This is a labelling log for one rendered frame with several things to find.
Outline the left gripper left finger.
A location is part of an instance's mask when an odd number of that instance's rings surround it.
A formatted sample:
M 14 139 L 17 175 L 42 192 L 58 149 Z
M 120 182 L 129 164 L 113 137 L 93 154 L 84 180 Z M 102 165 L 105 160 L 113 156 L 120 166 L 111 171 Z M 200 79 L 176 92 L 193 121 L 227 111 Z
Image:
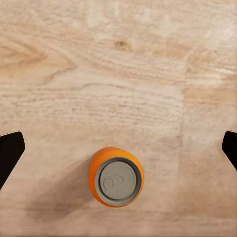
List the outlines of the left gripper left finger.
M 0 189 L 25 150 L 20 131 L 0 137 Z

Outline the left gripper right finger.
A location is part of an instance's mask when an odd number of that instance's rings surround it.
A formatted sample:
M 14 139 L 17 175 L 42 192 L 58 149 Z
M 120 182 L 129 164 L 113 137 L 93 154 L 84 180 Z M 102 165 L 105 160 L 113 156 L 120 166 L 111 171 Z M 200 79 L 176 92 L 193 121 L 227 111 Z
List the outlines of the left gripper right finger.
M 231 131 L 225 133 L 222 149 L 237 170 L 237 133 Z

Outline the can of soda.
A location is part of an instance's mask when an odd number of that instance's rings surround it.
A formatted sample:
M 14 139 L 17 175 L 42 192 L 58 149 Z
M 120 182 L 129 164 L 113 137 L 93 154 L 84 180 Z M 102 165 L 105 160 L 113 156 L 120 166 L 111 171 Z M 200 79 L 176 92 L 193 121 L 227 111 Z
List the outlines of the can of soda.
M 95 199 L 106 206 L 124 207 L 142 191 L 144 172 L 139 160 L 128 151 L 104 147 L 92 157 L 88 175 Z

